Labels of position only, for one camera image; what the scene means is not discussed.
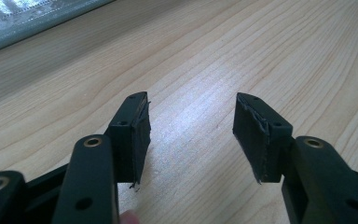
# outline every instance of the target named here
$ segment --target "wooden table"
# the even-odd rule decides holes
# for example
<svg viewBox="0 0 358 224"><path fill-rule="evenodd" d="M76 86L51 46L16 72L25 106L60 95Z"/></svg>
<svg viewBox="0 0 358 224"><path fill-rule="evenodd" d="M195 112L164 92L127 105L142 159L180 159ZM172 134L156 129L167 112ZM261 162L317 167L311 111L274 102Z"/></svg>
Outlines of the wooden table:
<svg viewBox="0 0 358 224"><path fill-rule="evenodd" d="M232 134L238 91L358 171L358 1L118 0L0 50L0 170L27 180L148 91L152 143L120 210L142 223L287 223Z"/></svg>

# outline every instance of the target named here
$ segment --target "table surface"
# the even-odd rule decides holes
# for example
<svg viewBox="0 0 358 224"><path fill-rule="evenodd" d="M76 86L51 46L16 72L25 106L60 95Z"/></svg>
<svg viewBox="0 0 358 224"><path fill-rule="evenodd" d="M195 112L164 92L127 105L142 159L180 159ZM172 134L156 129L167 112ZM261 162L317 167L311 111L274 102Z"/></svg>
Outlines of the table surface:
<svg viewBox="0 0 358 224"><path fill-rule="evenodd" d="M118 0L0 50L0 170L67 163L126 96L148 91L142 223L287 223L232 134L237 92L358 171L358 1Z"/></svg>

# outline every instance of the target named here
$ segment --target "fingertip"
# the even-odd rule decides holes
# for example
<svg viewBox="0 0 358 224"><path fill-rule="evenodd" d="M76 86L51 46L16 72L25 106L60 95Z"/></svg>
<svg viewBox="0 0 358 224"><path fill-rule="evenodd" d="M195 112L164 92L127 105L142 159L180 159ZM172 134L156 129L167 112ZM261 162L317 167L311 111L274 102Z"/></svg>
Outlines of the fingertip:
<svg viewBox="0 0 358 224"><path fill-rule="evenodd" d="M135 212L128 210L120 215L120 224L139 224L139 218L135 215Z"/></svg>

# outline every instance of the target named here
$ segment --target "black bracket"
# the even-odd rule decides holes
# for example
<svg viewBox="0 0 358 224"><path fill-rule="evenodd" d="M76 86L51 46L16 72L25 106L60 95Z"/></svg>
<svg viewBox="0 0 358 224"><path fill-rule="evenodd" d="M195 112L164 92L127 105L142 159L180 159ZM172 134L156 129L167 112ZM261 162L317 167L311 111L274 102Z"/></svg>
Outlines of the black bracket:
<svg viewBox="0 0 358 224"><path fill-rule="evenodd" d="M291 223L358 223L358 173L334 148L293 127L260 98L238 93L233 132L256 180L281 180Z"/></svg>
<svg viewBox="0 0 358 224"><path fill-rule="evenodd" d="M150 144L147 93L124 101L104 134L77 141L68 165L25 183L0 172L0 223L118 223L117 183L140 183Z"/></svg>

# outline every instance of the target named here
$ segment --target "finger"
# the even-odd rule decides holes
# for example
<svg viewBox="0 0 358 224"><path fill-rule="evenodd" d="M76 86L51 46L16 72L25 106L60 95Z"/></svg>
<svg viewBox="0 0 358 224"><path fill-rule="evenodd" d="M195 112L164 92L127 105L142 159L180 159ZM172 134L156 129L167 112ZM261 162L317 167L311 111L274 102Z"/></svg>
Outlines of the finger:
<svg viewBox="0 0 358 224"><path fill-rule="evenodd" d="M120 224L140 224L139 218L132 210L128 210L120 215Z"/></svg>

